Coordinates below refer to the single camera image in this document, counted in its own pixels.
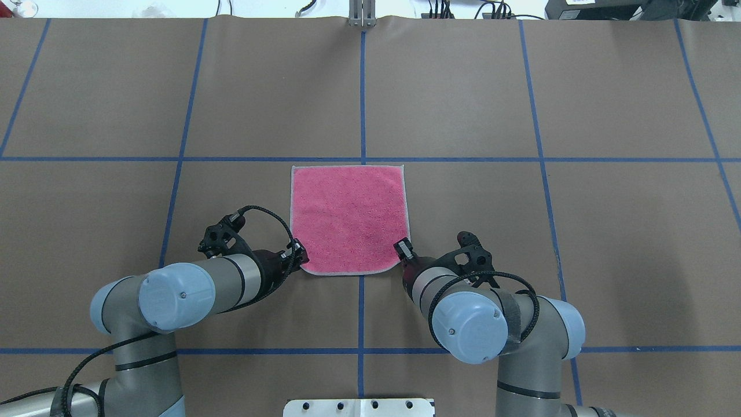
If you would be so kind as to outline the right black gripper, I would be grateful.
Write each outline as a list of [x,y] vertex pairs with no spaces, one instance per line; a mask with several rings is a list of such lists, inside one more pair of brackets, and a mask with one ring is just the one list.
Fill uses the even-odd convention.
[[402,285],[404,290],[413,290],[413,285],[421,272],[434,266],[435,258],[416,258],[408,237],[394,243],[394,250],[402,265]]

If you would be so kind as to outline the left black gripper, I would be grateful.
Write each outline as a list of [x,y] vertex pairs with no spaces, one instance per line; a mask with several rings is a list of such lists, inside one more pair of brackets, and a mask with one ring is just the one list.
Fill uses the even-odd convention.
[[308,253],[299,239],[291,239],[285,251],[271,253],[266,249],[255,251],[255,261],[261,272],[258,296],[265,296],[280,287],[285,279],[309,261]]

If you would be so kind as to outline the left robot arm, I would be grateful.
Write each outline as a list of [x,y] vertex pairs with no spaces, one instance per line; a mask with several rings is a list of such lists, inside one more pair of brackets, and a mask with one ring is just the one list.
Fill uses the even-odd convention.
[[2,402],[3,416],[183,416],[175,333],[262,300],[302,264],[285,251],[236,249],[123,277],[97,291],[90,320],[113,344],[84,359],[61,386]]

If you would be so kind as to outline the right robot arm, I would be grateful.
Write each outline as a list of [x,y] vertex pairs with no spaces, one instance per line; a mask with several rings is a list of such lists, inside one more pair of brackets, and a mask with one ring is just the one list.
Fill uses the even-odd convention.
[[394,249],[402,285],[435,343],[458,361],[498,361],[497,416],[617,416],[562,399],[563,362],[581,353],[586,328],[566,301],[538,295],[523,278],[495,269],[476,235],[440,258],[422,257],[407,238]]

